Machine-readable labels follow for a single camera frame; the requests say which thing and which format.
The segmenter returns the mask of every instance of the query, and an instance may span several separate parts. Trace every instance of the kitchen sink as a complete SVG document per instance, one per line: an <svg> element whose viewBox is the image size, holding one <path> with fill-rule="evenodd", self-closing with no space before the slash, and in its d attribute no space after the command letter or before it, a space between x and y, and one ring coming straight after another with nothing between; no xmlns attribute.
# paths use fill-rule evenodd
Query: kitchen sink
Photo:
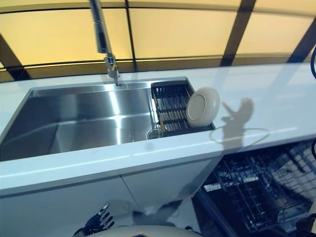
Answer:
<svg viewBox="0 0 316 237"><path fill-rule="evenodd" d="M151 84L164 80L31 89L1 135L0 159L156 138Z"/></svg>

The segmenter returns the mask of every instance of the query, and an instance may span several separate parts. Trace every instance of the kitchen counter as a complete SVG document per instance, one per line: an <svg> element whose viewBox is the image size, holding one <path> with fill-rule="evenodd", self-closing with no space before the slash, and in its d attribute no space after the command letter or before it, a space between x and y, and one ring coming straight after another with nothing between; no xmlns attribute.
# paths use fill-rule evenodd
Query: kitchen counter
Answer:
<svg viewBox="0 0 316 237"><path fill-rule="evenodd" d="M203 160L316 137L316 80L309 64L274 64L121 74L121 80L185 76L214 87L216 130L0 163L2 195ZM0 84L0 133L30 88L102 82L106 75Z"/></svg>

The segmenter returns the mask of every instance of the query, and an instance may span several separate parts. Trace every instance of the dish rack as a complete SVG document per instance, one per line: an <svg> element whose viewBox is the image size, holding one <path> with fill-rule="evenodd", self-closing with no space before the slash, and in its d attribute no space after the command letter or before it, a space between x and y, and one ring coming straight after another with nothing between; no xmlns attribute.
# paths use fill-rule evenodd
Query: dish rack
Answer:
<svg viewBox="0 0 316 237"><path fill-rule="evenodd" d="M251 233L276 226L290 233L316 197L311 144L305 141L227 155L203 187L207 192L225 191Z"/></svg>
<svg viewBox="0 0 316 237"><path fill-rule="evenodd" d="M212 123L196 128L188 124L186 109L193 90L187 81L155 82L151 86L151 93L158 118L156 126L163 137L215 129Z"/></svg>

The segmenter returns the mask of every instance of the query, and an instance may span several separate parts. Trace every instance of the sink drain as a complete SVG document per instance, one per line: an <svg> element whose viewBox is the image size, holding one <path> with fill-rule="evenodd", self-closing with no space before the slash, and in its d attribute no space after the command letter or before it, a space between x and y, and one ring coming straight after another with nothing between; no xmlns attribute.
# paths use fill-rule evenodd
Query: sink drain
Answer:
<svg viewBox="0 0 316 237"><path fill-rule="evenodd" d="M156 139L163 137L162 130L160 128L154 128L148 131L147 133L147 140L149 139Z"/></svg>

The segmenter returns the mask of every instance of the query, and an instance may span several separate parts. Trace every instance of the faucet spout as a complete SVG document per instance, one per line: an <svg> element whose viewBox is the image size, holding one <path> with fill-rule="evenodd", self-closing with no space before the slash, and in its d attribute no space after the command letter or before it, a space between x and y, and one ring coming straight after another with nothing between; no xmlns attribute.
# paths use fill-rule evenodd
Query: faucet spout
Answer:
<svg viewBox="0 0 316 237"><path fill-rule="evenodd" d="M98 52L105 54L104 61L108 67L108 77L113 78L115 84L119 86L118 65L117 65L115 56L112 53L112 49L111 49L111 45L109 41L109 34L107 32L107 28L105 25L100 0L89 0L89 2L90 2L90 8L91 8L93 19L94 19L95 35L97 39Z"/></svg>

